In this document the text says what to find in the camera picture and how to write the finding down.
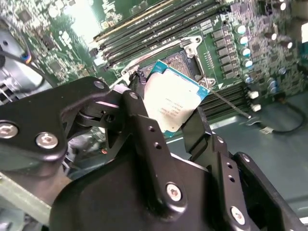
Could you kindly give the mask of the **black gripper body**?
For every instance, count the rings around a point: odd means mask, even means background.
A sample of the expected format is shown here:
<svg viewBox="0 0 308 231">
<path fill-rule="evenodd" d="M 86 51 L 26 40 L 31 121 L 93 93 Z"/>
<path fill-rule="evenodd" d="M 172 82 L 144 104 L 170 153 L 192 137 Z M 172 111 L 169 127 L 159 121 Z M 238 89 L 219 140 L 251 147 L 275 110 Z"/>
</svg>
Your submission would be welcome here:
<svg viewBox="0 0 308 231">
<path fill-rule="evenodd" d="M 214 231 L 223 222 L 207 171 L 170 154 L 127 154 L 56 198 L 52 231 Z"/>
</svg>

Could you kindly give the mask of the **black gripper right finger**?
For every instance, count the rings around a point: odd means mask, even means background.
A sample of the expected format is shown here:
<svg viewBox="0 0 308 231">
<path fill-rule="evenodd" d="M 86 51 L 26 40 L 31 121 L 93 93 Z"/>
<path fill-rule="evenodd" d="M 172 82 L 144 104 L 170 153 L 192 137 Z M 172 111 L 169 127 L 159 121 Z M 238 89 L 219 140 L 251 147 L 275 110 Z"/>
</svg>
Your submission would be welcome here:
<svg viewBox="0 0 308 231">
<path fill-rule="evenodd" d="M 210 174 L 213 224 L 227 231 L 305 231 L 307 228 L 265 174 L 243 152 L 232 154 L 197 107 L 182 125 L 191 161 Z"/>
</svg>

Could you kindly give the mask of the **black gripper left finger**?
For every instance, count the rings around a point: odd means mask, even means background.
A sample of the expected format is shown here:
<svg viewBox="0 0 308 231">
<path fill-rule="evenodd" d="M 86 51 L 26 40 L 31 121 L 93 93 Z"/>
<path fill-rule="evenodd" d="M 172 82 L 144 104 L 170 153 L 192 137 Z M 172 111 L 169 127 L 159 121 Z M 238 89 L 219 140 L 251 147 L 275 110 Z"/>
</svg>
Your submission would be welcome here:
<svg viewBox="0 0 308 231">
<path fill-rule="evenodd" d="M 151 207 L 167 218 L 187 208 L 184 186 L 158 122 L 132 90 L 120 93 L 97 78 L 84 77 L 2 105 L 0 123 L 3 172 L 52 177 L 60 169 L 68 141 L 101 127 L 133 137 Z"/>
</svg>

